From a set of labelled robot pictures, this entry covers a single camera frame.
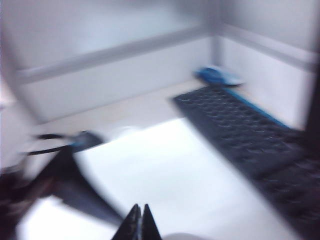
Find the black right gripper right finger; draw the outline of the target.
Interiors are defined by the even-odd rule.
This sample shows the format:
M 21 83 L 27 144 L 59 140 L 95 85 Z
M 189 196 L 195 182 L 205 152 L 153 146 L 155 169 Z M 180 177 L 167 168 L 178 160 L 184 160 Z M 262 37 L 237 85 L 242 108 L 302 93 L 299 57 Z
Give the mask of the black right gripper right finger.
M 141 222 L 142 240 L 162 240 L 156 222 L 148 204 L 144 205 Z

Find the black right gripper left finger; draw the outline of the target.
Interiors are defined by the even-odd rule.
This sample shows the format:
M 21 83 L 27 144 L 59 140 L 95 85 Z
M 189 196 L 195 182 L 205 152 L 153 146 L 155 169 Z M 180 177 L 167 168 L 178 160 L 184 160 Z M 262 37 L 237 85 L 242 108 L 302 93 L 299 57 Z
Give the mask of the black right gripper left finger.
M 138 204 L 135 204 L 122 221 L 111 240 L 136 240 L 140 218 L 141 208 Z

